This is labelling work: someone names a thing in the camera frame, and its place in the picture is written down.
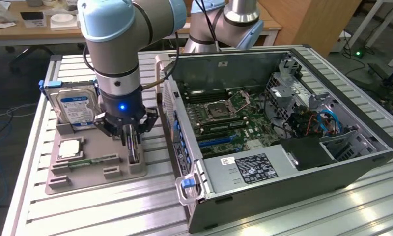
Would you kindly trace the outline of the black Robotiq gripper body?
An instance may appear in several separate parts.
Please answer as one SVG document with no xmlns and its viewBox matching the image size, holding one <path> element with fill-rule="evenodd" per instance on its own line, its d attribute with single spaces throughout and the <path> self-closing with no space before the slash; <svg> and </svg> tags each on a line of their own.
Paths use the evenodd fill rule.
<svg viewBox="0 0 393 236">
<path fill-rule="evenodd" d="M 103 110 L 113 117 L 123 119 L 123 124 L 139 125 L 145 115 L 143 104 L 143 89 L 137 88 L 127 95 L 113 95 L 100 90 L 103 98 Z"/>
</svg>

